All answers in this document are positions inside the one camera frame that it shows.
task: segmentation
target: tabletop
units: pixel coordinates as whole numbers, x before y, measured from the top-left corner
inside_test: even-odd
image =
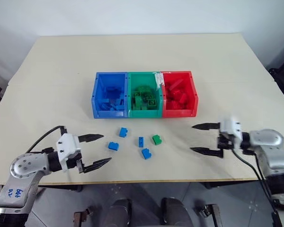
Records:
[[[91,93],[96,72],[192,71],[199,96],[197,117],[94,119]],[[243,131],[271,128],[284,135],[284,95],[240,34],[107,35],[40,37],[10,80],[0,103],[0,184],[13,159],[57,125],[69,133],[99,133],[81,143],[83,162],[112,157],[102,168],[79,174],[52,173],[41,185],[111,182],[254,180],[254,173],[230,151],[224,158],[189,147],[216,147],[218,131],[191,126],[234,115]],[[118,136],[121,127],[127,137]],[[151,141],[154,134],[162,144]],[[54,147],[55,132],[35,151]],[[138,137],[152,157],[143,159]],[[112,152],[110,141],[120,148]],[[253,157],[244,158],[255,164]]]

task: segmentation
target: green lego brick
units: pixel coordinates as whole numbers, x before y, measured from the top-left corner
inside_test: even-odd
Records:
[[[136,109],[140,110],[142,106],[142,98],[140,96],[135,97],[135,104],[136,104]]]
[[[159,136],[159,135],[154,135],[154,136],[152,137],[152,140],[153,140],[153,142],[155,143],[155,145],[159,145],[159,144],[162,143],[162,140],[160,139],[160,136]]]
[[[140,91],[141,93],[145,93],[145,92],[151,92],[151,87],[149,86],[139,86],[136,89],[137,91]]]
[[[147,100],[147,108],[149,110],[153,110],[157,108],[157,101],[155,99]]]
[[[136,97],[136,96],[141,96],[141,92],[140,91],[134,91],[133,97]]]

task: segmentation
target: cable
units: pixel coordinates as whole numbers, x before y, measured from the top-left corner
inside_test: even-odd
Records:
[[[25,153],[29,153],[32,151],[32,149],[41,141],[43,140],[46,136],[48,136],[49,134],[51,134],[53,131],[60,129],[61,130],[61,134],[66,132],[66,129],[64,128],[64,126],[56,126],[52,129],[50,129],[47,133],[45,133],[43,136],[41,136]]]
[[[263,181],[262,181],[262,179],[260,178],[259,174],[257,174],[257,171],[256,171],[256,169],[254,168],[254,166],[253,166],[251,163],[249,163],[248,161],[245,161],[244,159],[242,159],[242,158],[234,151],[234,149],[231,149],[231,151],[233,152],[233,154],[234,154],[241,162],[243,162],[243,163],[245,163],[246,165],[248,165],[248,166],[255,172],[255,174],[256,174],[256,176],[257,176],[259,182],[260,182],[260,185],[261,185],[261,187],[262,187],[262,189],[263,189],[263,191],[264,191],[264,194],[265,194],[265,196],[267,197],[267,199],[268,199],[268,201],[269,201],[269,203],[270,203],[270,205],[271,205],[271,208],[274,210],[274,212],[277,212],[276,209],[275,209],[275,206],[274,206],[273,202],[271,201],[270,197],[268,196],[268,193],[266,192],[266,190],[265,190],[265,188],[264,188]]]
[[[266,191],[267,191],[267,194],[268,194],[269,197],[271,198],[270,190],[269,190],[269,188],[268,188],[268,185],[267,185],[266,181],[264,180],[264,176],[263,176],[263,174],[262,174],[262,171],[261,171],[261,168],[260,168],[260,164],[259,164],[259,160],[258,160],[256,154],[255,154],[255,157],[256,157],[257,169],[259,170],[259,173],[260,173],[260,175],[261,175],[263,185],[265,186],[265,189],[266,189]]]

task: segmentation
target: building block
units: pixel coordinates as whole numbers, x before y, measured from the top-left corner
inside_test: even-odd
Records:
[[[144,147],[144,137],[139,137],[139,147]]]
[[[145,149],[142,150],[142,154],[143,154],[143,157],[144,157],[145,159],[151,158],[150,150],[147,149],[147,148],[145,148]]]
[[[179,84],[181,84],[183,82],[183,79],[178,79],[177,81],[175,81],[170,87],[169,90],[172,91],[173,89],[175,89],[176,87],[179,86]]]
[[[142,98],[141,98],[141,96],[136,96],[135,97],[135,103],[136,103],[136,108],[138,108],[138,110],[140,110],[141,106],[142,106]]]
[[[124,110],[124,105],[116,105],[116,110]]]
[[[149,86],[139,86],[137,88],[137,90],[140,91],[140,92],[143,92],[143,93],[151,92],[151,88]]]
[[[180,102],[177,102],[177,101],[171,101],[169,107],[171,110],[181,110],[184,108],[184,106]]]
[[[102,110],[109,110],[109,109],[110,109],[110,105],[109,105],[109,104],[106,104],[106,103],[102,103],[102,104],[101,104],[101,109],[102,109]]]
[[[106,91],[115,91],[115,90],[118,90],[118,88],[117,88],[117,87],[114,87],[114,86],[112,86],[112,87],[106,87]]]
[[[157,108],[157,101],[155,99],[147,100],[147,108],[149,110],[153,110]]]
[[[127,132],[127,128],[121,128],[119,136],[124,138],[126,137]]]
[[[120,104],[121,104],[121,99],[120,99],[120,98],[117,98],[117,99],[115,100],[115,104],[116,104],[116,105],[120,105]]]
[[[110,142],[108,145],[108,148],[111,150],[118,150],[119,149],[119,144],[118,143],[114,143],[114,142]]]
[[[103,98],[103,99],[101,99],[101,102],[102,103],[109,103],[109,99],[108,98]]]
[[[160,136],[159,135],[154,135],[152,137],[152,140],[154,141],[155,145],[159,145],[162,143],[162,140],[160,139]]]
[[[182,96],[181,96],[181,98],[179,100],[179,103],[185,104],[185,103],[187,103],[187,101],[188,101],[187,94],[186,93],[182,93]]]
[[[135,91],[133,93],[133,96],[136,97],[136,96],[141,96],[141,92],[140,91]]]
[[[179,101],[180,98],[182,97],[182,92],[180,89],[174,89],[172,92],[171,92],[171,95],[173,96],[173,99],[176,100],[176,101]]]

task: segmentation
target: blue lego brick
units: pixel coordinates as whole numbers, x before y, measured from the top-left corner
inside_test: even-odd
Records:
[[[126,137],[127,132],[128,132],[127,128],[122,127],[119,136],[124,138]]]
[[[139,147],[144,147],[144,137],[139,137]]]
[[[124,110],[123,105],[116,105],[115,108],[116,108],[116,110]]]
[[[109,103],[109,98],[103,98],[103,99],[101,99],[101,102],[102,103]]]
[[[106,103],[102,103],[101,106],[100,106],[100,108],[101,108],[102,110],[109,110],[109,109],[110,109],[110,105],[109,105],[109,104],[106,104]]]
[[[147,149],[147,148],[145,148],[145,149],[142,150],[142,154],[143,154],[143,157],[144,157],[145,159],[151,158],[150,150]]]
[[[111,150],[118,150],[119,149],[119,144],[118,143],[114,143],[114,142],[110,142],[108,145],[108,148]]]
[[[94,118],[128,117],[127,98],[125,98],[127,74],[127,72],[97,72],[91,97]],[[117,110],[117,105],[123,105],[124,108]]]
[[[120,104],[121,104],[121,99],[120,99],[120,98],[117,98],[117,99],[115,100],[115,104],[116,104],[116,105],[120,105]]]

